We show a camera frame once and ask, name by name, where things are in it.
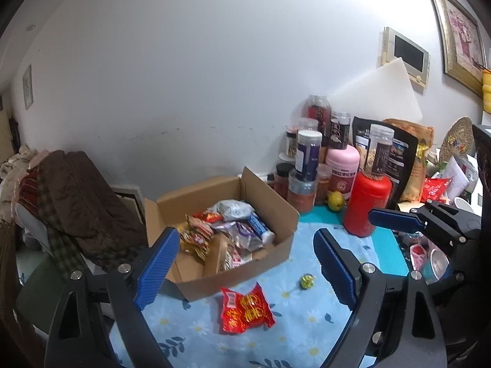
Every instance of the blue floral tablecloth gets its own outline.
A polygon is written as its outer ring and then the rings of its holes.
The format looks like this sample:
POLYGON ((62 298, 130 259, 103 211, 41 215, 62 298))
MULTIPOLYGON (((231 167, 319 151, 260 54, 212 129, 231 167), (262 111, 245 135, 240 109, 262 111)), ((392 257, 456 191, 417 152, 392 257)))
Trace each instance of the blue floral tablecloth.
MULTIPOLYGON (((350 316, 321 274, 312 246, 319 228, 328 228, 341 247, 350 249, 361 263, 380 267, 371 237, 348 235, 341 225, 299 223, 286 262, 234 287, 248 293, 259 282, 276 320, 269 329, 252 328, 240 335, 221 331, 220 293, 188 303, 169 295, 175 293, 171 289, 175 285, 166 281, 143 316, 171 364, 175 368, 318 368, 350 316), (300 290, 299 279, 306 273, 316 276, 315 284, 300 290)), ((116 325, 110 340, 120 364, 133 367, 116 325)), ((370 366, 374 360, 365 357, 360 366, 370 366)))

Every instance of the yellow container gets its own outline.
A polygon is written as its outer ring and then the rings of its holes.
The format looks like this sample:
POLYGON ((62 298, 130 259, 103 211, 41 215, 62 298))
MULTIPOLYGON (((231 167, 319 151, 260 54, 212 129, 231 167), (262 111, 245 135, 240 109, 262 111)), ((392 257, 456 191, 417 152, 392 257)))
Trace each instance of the yellow container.
POLYGON ((491 113, 491 72, 483 71, 483 103, 484 110, 491 113))

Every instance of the open box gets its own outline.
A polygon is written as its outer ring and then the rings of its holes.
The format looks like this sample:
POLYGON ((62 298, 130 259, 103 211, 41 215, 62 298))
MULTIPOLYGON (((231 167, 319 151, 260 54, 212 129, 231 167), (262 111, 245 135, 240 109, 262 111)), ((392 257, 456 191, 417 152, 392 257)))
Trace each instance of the open box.
POLYGON ((203 211, 223 199, 244 200, 251 204, 276 234, 274 246, 254 252, 251 262, 206 277, 203 276, 203 263, 193 255, 179 251, 166 278, 178 286, 188 301, 212 295, 222 286, 231 287, 255 277, 284 262, 290 255, 299 213, 247 167, 241 178, 212 177, 168 192, 156 202, 145 199, 149 246, 153 245, 166 226, 183 223, 186 214, 203 211))

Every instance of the teal mat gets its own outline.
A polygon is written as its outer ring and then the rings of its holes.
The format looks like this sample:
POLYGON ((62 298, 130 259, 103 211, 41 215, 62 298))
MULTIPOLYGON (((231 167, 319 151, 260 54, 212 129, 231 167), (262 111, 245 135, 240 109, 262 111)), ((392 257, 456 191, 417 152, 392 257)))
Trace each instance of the teal mat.
MULTIPOLYGON (((324 206, 316 206, 307 214, 300 215, 302 223, 341 224, 343 212, 333 213, 324 206)), ((409 272, 406 261, 391 230, 375 228, 371 235, 375 251, 379 256, 380 269, 386 274, 404 275, 409 272)))

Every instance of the black pouch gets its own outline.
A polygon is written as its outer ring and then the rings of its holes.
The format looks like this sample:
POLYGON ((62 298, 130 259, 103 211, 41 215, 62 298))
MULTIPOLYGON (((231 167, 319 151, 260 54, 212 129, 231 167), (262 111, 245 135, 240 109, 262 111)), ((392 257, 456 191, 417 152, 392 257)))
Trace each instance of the black pouch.
POLYGON ((390 149, 389 161, 385 170, 385 175, 392 182, 392 190, 390 192, 387 209, 394 209, 399 201, 399 198, 408 183, 411 175, 416 149, 418 147, 418 139, 400 128, 388 125, 382 121, 353 119, 353 146, 360 152, 360 165, 358 170, 363 170, 365 167, 366 154, 370 144, 370 126, 382 125, 394 130, 394 139, 392 148, 390 149))

